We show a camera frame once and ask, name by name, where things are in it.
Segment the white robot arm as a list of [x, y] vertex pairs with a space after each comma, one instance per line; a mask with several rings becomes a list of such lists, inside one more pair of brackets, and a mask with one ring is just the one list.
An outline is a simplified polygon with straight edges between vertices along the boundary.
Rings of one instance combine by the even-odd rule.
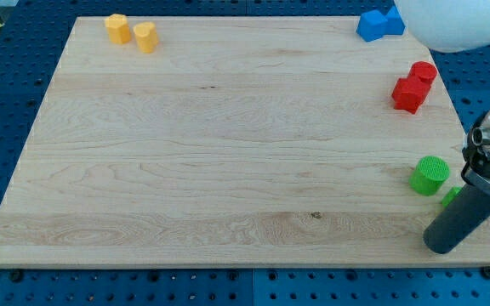
[[[396, 6], [423, 45], [456, 53], [490, 45], [490, 1], [407, 0]], [[471, 126], [463, 149], [465, 184], [423, 233], [433, 252], [452, 251], [490, 217], [490, 110]]]

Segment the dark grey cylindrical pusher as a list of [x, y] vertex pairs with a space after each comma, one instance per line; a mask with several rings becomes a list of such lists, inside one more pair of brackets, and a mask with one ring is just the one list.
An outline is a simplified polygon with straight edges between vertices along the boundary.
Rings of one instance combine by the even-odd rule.
[[451, 252], [490, 217], [490, 195], [465, 185], [424, 230], [425, 245], [438, 254]]

